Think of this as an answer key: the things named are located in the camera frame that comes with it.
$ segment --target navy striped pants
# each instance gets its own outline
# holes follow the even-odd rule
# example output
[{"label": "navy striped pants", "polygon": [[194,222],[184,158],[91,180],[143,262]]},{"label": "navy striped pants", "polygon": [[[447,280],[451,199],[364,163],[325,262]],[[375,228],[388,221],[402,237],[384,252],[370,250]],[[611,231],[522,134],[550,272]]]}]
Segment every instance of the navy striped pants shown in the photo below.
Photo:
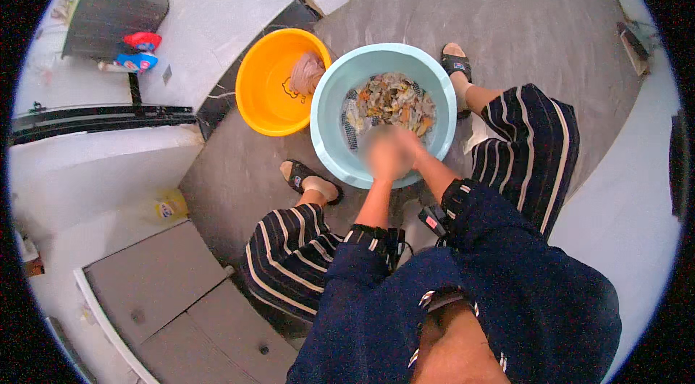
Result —
[{"label": "navy striped pants", "polygon": [[[471,178],[497,189],[547,240],[579,154],[574,109],[526,84],[490,102],[482,118],[503,139],[473,148]],[[325,286],[323,274],[342,241],[318,205],[275,210],[256,225],[241,274],[258,300],[311,322]]]}]

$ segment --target black slipper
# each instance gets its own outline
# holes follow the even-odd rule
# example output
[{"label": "black slipper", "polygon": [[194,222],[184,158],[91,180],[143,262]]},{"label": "black slipper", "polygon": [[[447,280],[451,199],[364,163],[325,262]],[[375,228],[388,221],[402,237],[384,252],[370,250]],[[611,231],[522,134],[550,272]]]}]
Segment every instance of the black slipper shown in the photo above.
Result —
[{"label": "black slipper", "polygon": [[[451,76],[454,72],[463,72],[463,74],[468,79],[469,83],[473,83],[473,78],[471,77],[471,60],[468,57],[459,57],[458,55],[445,54],[444,48],[441,49],[441,66],[444,67],[444,71],[448,76]],[[471,115],[470,110],[463,110],[456,114],[456,119],[462,120]]]},{"label": "black slipper", "polygon": [[[292,163],[292,170],[290,171],[290,180],[287,181],[287,185],[294,189],[296,192],[303,194],[304,189],[302,188],[302,180],[308,178],[309,176],[316,176],[325,180],[326,182],[331,182],[330,180],[324,178],[323,176],[316,173],[316,171],[308,168],[308,166],[300,163],[297,160],[285,160]],[[331,182],[333,186],[338,190],[338,197],[335,200],[328,202],[330,206],[337,205],[343,200],[343,188],[334,182]]]}]

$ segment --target orange plastic basin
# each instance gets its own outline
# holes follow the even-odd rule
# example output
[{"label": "orange plastic basin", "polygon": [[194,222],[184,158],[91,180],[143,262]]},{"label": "orange plastic basin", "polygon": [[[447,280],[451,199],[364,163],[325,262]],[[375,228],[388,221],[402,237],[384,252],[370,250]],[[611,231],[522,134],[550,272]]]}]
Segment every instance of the orange plastic basin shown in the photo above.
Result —
[{"label": "orange plastic basin", "polygon": [[312,96],[292,92],[289,83],[295,63],[309,51],[328,69],[331,57],[326,46],[297,28],[271,32],[246,54],[236,75],[236,104],[253,130],[284,136],[308,125]]}]

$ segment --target sleeve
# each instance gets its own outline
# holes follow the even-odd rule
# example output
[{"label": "sleeve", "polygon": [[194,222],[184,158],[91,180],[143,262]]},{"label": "sleeve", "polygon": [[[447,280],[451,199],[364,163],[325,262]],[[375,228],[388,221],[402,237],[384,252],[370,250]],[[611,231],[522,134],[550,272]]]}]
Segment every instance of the sleeve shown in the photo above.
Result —
[{"label": "sleeve", "polygon": [[527,246],[530,242],[545,241],[535,227],[526,221],[498,192],[474,180],[454,180],[444,192],[441,207],[446,214],[445,226],[449,243],[460,250],[474,250],[487,246]]},{"label": "sleeve", "polygon": [[342,244],[338,245],[326,282],[350,280],[373,287],[393,271],[398,249],[398,231],[353,224]]}]

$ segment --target light blue basin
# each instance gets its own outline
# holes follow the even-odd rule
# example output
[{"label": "light blue basin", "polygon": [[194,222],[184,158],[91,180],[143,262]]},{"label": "light blue basin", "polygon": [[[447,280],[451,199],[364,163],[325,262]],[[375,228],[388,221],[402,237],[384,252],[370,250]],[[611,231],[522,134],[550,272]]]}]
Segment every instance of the light blue basin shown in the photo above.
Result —
[{"label": "light blue basin", "polygon": [[[311,102],[311,141],[321,162],[333,175],[349,185],[369,189],[372,176],[357,154],[350,151],[341,129],[343,99],[348,90],[377,73],[401,72],[430,94],[437,109],[434,135],[427,147],[442,160],[449,151],[456,128],[456,94],[451,80],[437,60],[425,51],[402,43],[378,43],[352,50],[328,67]],[[420,180],[411,171],[394,182],[401,188]]]}]

